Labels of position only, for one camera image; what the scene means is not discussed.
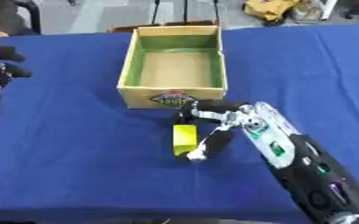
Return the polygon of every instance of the green led light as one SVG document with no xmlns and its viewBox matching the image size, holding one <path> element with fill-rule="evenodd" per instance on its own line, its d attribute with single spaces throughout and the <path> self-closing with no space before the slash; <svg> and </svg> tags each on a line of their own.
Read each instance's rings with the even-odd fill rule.
<svg viewBox="0 0 359 224">
<path fill-rule="evenodd" d="M 319 167 L 319 166 L 318 166 L 317 169 L 319 169 L 319 172 L 320 172 L 320 173 L 327 173 L 327 171 L 324 170 L 324 169 L 322 169 L 322 167 Z"/>
<path fill-rule="evenodd" d="M 331 169 L 327 164 L 321 163 L 317 166 L 317 170 L 319 170 L 320 173 L 324 174 L 329 172 Z"/>
<path fill-rule="evenodd" d="M 280 157 L 285 153 L 285 150 L 277 142 L 270 143 L 270 147 L 273 154 L 277 157 Z"/>
</svg>

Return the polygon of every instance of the table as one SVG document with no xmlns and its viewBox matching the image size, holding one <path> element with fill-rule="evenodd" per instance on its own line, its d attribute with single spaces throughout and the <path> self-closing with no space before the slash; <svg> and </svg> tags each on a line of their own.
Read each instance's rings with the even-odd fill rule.
<svg viewBox="0 0 359 224">
<path fill-rule="evenodd" d="M 227 99 L 269 102 L 359 180 L 359 24 L 224 31 Z M 130 34 L 0 38 L 33 72 L 0 104 L 0 220 L 208 217 L 309 223 L 236 132 L 202 164 L 172 155 L 172 110 L 116 90 Z M 200 126 L 200 135 L 211 130 Z"/>
</svg>

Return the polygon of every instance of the cable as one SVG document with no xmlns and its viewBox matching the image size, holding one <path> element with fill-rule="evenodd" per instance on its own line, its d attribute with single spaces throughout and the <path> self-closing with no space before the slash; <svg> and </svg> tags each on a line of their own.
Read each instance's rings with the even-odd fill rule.
<svg viewBox="0 0 359 224">
<path fill-rule="evenodd" d="M 162 222 L 162 224 L 167 224 L 167 223 L 169 223 L 171 220 L 172 220 L 172 219 L 167 219 L 167 220 L 165 220 L 164 222 Z"/>
</svg>

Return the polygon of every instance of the yellow bag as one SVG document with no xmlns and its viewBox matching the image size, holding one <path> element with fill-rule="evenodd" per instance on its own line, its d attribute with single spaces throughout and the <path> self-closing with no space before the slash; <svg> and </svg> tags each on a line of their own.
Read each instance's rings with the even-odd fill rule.
<svg viewBox="0 0 359 224">
<path fill-rule="evenodd" d="M 299 0 L 247 0 L 245 13 L 271 21 L 281 18 L 283 13 Z"/>
</svg>

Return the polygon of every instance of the tripod leg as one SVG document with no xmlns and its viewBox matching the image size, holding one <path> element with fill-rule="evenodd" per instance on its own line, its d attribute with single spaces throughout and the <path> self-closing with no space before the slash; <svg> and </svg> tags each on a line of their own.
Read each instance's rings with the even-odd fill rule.
<svg viewBox="0 0 359 224">
<path fill-rule="evenodd" d="M 187 24 L 187 0 L 184 0 L 184 25 Z"/>
<path fill-rule="evenodd" d="M 155 0 L 155 10 L 153 11 L 153 16 L 151 21 L 152 25 L 155 24 L 155 20 L 157 19 L 159 5 L 160 5 L 160 0 Z"/>
<path fill-rule="evenodd" d="M 216 23 L 219 24 L 221 21 L 221 17 L 219 16 L 219 8 L 218 8 L 219 0 L 214 0 L 215 7 L 215 15 L 216 15 Z"/>
</svg>

